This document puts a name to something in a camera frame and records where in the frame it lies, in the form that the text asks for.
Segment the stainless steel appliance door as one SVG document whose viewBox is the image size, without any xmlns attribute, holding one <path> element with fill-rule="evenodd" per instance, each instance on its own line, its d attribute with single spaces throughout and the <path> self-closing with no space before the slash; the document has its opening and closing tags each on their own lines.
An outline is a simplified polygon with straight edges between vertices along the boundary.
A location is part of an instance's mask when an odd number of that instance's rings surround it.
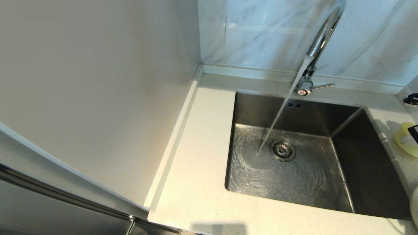
<svg viewBox="0 0 418 235">
<path fill-rule="evenodd" d="M 135 218 L 108 216 L 0 180 L 0 235 L 182 235 Z"/>
</svg>

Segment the yellow bowl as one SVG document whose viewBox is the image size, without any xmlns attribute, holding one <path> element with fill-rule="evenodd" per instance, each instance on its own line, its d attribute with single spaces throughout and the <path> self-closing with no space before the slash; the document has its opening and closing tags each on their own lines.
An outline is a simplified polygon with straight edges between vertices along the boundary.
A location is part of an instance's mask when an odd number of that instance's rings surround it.
<svg viewBox="0 0 418 235">
<path fill-rule="evenodd" d="M 406 153 L 418 158 L 418 124 L 413 122 L 402 123 L 393 139 Z"/>
</svg>

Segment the round metal drain strainer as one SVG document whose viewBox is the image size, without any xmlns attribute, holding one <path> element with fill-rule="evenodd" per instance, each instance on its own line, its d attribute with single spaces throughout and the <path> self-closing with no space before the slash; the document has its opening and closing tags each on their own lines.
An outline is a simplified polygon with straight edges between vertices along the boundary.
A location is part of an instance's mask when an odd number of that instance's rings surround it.
<svg viewBox="0 0 418 235">
<path fill-rule="evenodd" d="M 270 154 L 281 162 L 291 162 L 297 155 L 293 144 L 285 139 L 274 139 L 269 144 Z"/>
</svg>

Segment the white plate edge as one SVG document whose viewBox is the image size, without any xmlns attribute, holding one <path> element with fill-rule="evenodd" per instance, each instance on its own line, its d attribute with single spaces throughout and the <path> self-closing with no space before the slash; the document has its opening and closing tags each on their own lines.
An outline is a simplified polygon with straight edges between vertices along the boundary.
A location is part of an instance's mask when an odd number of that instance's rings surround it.
<svg viewBox="0 0 418 235">
<path fill-rule="evenodd" d="M 418 230 L 418 186 L 415 187 L 410 196 L 410 213 L 414 225 Z"/>
</svg>

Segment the white appliance side panel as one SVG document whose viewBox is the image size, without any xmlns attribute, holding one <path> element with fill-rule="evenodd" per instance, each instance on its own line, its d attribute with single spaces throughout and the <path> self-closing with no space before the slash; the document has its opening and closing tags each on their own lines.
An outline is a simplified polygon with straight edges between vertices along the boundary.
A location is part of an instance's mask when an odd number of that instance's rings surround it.
<svg viewBox="0 0 418 235">
<path fill-rule="evenodd" d="M 0 164 L 146 218 L 200 65 L 198 0 L 0 0 Z"/>
</svg>

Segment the chrome gooseneck faucet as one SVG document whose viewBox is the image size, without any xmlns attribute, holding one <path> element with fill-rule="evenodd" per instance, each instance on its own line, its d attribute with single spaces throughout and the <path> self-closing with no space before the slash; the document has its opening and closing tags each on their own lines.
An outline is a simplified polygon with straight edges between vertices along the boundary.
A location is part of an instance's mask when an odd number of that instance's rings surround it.
<svg viewBox="0 0 418 235">
<path fill-rule="evenodd" d="M 316 63 L 319 60 L 327 43 L 330 41 L 330 38 L 340 21 L 346 5 L 346 0 L 336 0 L 336 2 L 328 11 L 323 24 L 318 30 L 317 35 L 315 36 L 307 51 L 306 55 L 310 58 L 310 61 L 306 66 L 302 66 L 304 68 L 304 72 L 297 76 L 297 85 L 294 88 L 294 92 L 296 92 L 296 94 L 300 96 L 308 96 L 312 93 L 313 90 L 335 85 L 334 83 L 328 83 L 321 86 L 314 86 L 312 82 L 312 76 L 316 71 Z"/>
</svg>

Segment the running water stream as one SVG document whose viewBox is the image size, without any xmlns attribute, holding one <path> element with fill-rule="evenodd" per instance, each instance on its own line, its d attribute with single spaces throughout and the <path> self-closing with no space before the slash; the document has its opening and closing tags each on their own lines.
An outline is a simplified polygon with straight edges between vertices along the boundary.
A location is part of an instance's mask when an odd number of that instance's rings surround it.
<svg viewBox="0 0 418 235">
<path fill-rule="evenodd" d="M 274 128 L 274 126 L 275 126 L 275 124 L 276 124 L 276 122 L 278 120 L 278 118 L 280 117 L 282 111 L 284 110 L 284 107 L 288 103 L 288 100 L 289 100 L 290 96 L 292 95 L 292 92 L 294 91 L 294 88 L 297 86 L 297 83 L 299 82 L 300 78 L 302 77 L 304 71 L 307 69 L 308 65 L 312 62 L 313 58 L 314 57 L 313 56 L 310 56 L 310 55 L 306 55 L 305 56 L 305 58 L 303 60 L 303 63 L 301 65 L 299 71 L 297 72 L 297 75 L 295 76 L 295 79 L 294 79 L 294 81 L 293 81 L 293 83 L 291 85 L 291 88 L 287 92 L 287 95 L 285 96 L 285 98 L 284 98 L 284 100 L 283 100 L 283 102 L 282 102 L 282 104 L 281 104 L 281 106 L 280 106 L 280 108 L 279 108 L 279 110 L 278 110 L 278 112 L 277 112 L 277 114 L 275 116 L 275 119 L 273 120 L 272 124 L 270 125 L 270 128 L 268 129 L 266 135 L 263 138 L 262 143 L 260 144 L 259 149 L 256 152 L 257 155 L 263 149 L 263 146 L 265 145 L 265 143 L 267 141 L 267 138 L 269 137 L 271 131 L 273 130 L 273 128 Z"/>
</svg>

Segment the stainless steel sink basin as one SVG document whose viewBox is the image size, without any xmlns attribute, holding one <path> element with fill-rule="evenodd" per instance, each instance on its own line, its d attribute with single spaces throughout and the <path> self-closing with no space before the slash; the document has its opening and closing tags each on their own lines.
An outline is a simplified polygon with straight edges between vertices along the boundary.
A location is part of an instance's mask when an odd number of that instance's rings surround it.
<svg viewBox="0 0 418 235">
<path fill-rule="evenodd" d="M 409 197 L 367 112 L 358 106 L 289 99 L 263 149 L 256 152 L 283 102 L 236 93 L 226 190 L 283 202 L 411 220 Z M 291 162 L 269 151 L 291 142 Z"/>
</svg>

